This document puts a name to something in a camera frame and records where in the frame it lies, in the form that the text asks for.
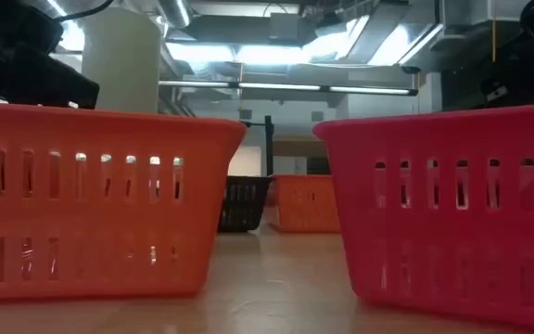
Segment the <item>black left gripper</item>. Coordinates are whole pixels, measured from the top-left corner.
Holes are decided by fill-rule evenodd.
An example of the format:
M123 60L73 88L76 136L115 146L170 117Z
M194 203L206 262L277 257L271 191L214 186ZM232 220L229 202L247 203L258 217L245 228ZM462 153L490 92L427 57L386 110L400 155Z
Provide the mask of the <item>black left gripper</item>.
M22 0L0 0L0 99L10 104L93 109L99 85L50 57L61 23ZM26 58L12 60L15 54Z

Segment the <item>orange plastic basket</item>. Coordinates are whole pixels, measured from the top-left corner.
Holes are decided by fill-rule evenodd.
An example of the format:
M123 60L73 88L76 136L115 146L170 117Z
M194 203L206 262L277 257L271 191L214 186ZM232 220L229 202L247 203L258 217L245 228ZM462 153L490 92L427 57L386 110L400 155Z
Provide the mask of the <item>orange plastic basket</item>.
M270 183L263 219L283 233L340 232L330 175L277 174Z
M245 133L0 104L0 301L197 294Z

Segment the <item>red plastic basket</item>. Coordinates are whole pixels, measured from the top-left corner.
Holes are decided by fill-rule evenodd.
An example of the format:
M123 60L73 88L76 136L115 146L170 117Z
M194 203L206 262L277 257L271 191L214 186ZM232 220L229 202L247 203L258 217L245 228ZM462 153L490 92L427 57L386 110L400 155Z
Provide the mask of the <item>red plastic basket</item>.
M534 105L313 131L361 300L534 327Z

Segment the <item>black plastic basket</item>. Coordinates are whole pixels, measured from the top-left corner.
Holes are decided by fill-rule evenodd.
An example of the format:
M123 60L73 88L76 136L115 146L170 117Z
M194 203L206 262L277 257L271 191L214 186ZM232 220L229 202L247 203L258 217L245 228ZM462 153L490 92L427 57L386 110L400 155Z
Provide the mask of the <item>black plastic basket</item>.
M219 217L219 233L246 233L257 229L272 177L228 176Z

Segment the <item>wooden shelf with black legs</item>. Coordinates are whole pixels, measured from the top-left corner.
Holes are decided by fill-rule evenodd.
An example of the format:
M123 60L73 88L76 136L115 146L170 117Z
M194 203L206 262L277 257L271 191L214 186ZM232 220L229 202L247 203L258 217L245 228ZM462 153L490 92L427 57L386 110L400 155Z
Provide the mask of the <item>wooden shelf with black legs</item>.
M314 135L278 134L271 116L264 117L265 167L271 174L331 174L324 143Z

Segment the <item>white shade table lamp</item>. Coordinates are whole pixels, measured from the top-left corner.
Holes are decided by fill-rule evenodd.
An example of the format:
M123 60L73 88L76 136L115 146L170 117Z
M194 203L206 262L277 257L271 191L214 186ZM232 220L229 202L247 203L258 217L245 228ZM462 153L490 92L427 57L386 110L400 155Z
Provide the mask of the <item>white shade table lamp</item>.
M83 21L82 74L99 85L95 107L158 112L160 30L149 18L110 7Z

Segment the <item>long ceiling light tube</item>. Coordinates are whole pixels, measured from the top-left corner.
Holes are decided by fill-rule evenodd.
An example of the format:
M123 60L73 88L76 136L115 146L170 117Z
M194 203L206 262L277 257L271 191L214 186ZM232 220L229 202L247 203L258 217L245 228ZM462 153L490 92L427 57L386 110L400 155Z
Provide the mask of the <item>long ceiling light tube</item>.
M182 81L182 80L160 80L159 86L186 87L186 88L217 88L217 89L257 89L257 90L279 90L279 91L299 91L318 93L340 93L359 95L380 95L380 96L416 96L419 91L412 88L387 88L372 86L339 86L339 85L318 85L300 83L250 83L250 82L214 82L214 81Z

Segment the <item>large silver ceiling duct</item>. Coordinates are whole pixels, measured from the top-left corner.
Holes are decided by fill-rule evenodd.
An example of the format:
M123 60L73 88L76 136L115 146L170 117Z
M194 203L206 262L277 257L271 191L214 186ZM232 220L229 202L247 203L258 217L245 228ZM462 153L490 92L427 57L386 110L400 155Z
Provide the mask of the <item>large silver ceiling duct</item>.
M339 51L338 58L366 67L406 65L440 32L441 23L400 22L371 16L358 23L350 33L347 51Z

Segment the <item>round silver ventilation duct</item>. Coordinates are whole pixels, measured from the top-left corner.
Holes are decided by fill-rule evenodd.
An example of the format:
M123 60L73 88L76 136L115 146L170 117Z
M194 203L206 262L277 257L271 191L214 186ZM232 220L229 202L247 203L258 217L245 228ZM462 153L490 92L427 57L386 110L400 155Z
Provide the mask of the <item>round silver ventilation duct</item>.
M188 26L193 19L193 10L188 0L157 0L159 12L175 29Z

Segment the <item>grey rectangular ceiling duct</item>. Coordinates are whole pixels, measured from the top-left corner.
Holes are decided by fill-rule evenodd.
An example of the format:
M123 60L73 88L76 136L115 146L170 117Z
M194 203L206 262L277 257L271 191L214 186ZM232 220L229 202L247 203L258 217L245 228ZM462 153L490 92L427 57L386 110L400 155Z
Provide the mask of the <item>grey rectangular ceiling duct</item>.
M269 17L200 16L183 28L200 43L303 46L317 37L314 27L296 14Z

